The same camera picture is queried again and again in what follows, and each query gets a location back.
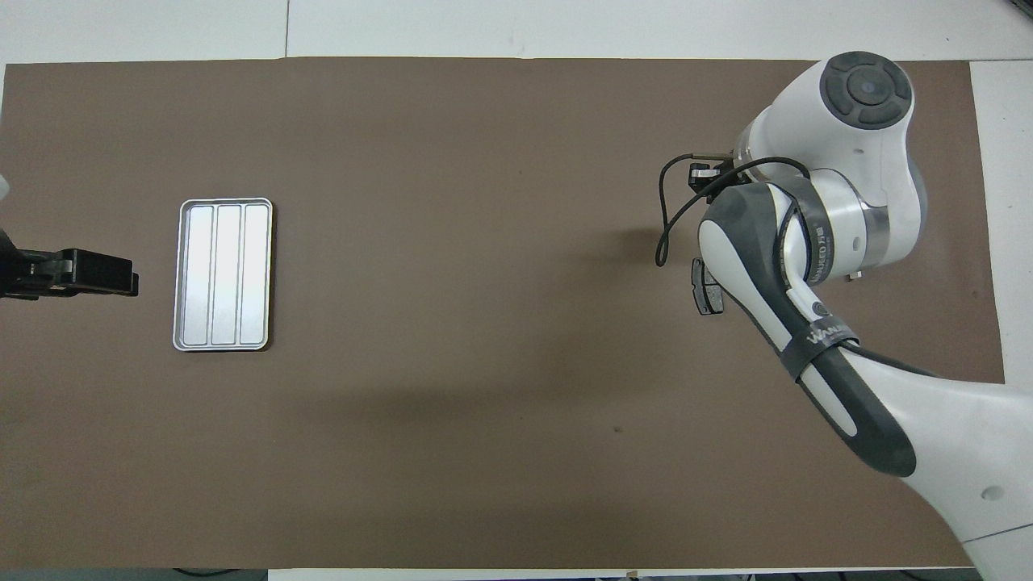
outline black cable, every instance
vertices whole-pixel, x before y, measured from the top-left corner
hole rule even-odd
[[[240,569],[222,569],[220,571],[212,571],[209,573],[196,573],[194,571],[187,571],[185,569],[173,568],[173,571],[177,573],[182,573],[187,577],[219,577],[220,575],[228,575],[234,571],[240,571]]]
[[[784,163],[786,165],[791,165],[792,167],[795,167],[804,176],[804,178],[807,179],[811,178],[811,173],[807,170],[807,167],[800,161],[796,161],[795,159],[790,159],[788,157],[761,157],[760,159],[754,159],[753,161],[743,163],[742,165],[739,165],[728,171],[727,173],[722,174],[716,180],[707,184],[702,189],[699,190],[698,193],[696,193],[688,202],[686,202],[685,205],[682,206],[682,208],[678,212],[676,212],[674,216],[670,217],[670,220],[667,220],[667,202],[663,192],[664,177],[666,177],[667,171],[670,170],[670,167],[675,165],[675,163],[678,163],[679,161],[685,159],[692,159],[692,158],[693,157],[691,153],[679,155],[678,157],[671,159],[666,164],[664,164],[663,169],[660,170],[660,180],[659,180],[660,214],[661,217],[663,218],[663,233],[660,235],[660,240],[656,244],[656,253],[653,256],[656,266],[658,267],[662,267],[664,264],[667,263],[667,253],[670,247],[669,244],[670,230],[675,227],[675,223],[677,223],[678,220],[686,212],[689,211],[689,208],[691,208],[693,204],[695,204],[702,197],[711,195],[714,191],[718,191],[721,188],[727,187],[728,185],[731,184],[731,182],[738,179],[739,174],[745,172],[746,170],[749,170],[751,167],[756,167],[757,165],[762,165],[764,163]]]
[[[915,373],[915,374],[918,374],[918,375],[925,375],[927,377],[939,377],[939,375],[937,375],[936,373],[933,373],[931,371],[926,371],[925,369],[922,369],[920,367],[915,367],[913,365],[909,365],[907,363],[904,363],[903,361],[898,361],[898,360],[896,360],[896,359],[894,359],[891,357],[886,357],[886,356],[884,356],[882,354],[877,354],[877,353],[875,353],[873,350],[866,349],[865,347],[863,347],[863,346],[860,346],[860,345],[858,345],[858,344],[856,344],[856,343],[854,343],[852,341],[843,341],[838,346],[841,346],[841,347],[843,347],[843,348],[845,348],[845,349],[847,349],[849,351],[853,351],[853,353],[859,355],[860,357],[868,358],[868,359],[870,359],[870,360],[872,360],[872,361],[874,361],[876,363],[881,363],[883,365],[888,365],[889,367],[896,367],[897,369],[900,369],[901,371],[907,371],[908,373]]]

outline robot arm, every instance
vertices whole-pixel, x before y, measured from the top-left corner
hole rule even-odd
[[[900,259],[925,220],[905,149],[913,94],[869,53],[819,62],[744,131],[734,160],[769,156],[699,224],[714,280],[857,456],[928,500],[987,579],[1033,579],[1033,394],[951,381],[862,349],[811,286]]]

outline white floor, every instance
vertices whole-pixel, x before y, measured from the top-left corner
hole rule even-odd
[[[1005,376],[1033,389],[1033,20],[1006,0],[0,0],[0,67],[355,55],[818,60],[858,49],[975,61],[972,145],[983,160]],[[558,573],[626,571],[299,570],[270,579]]]

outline silver tray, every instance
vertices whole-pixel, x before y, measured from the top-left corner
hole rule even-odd
[[[257,350],[269,342],[273,204],[188,200],[180,208],[173,344]]]

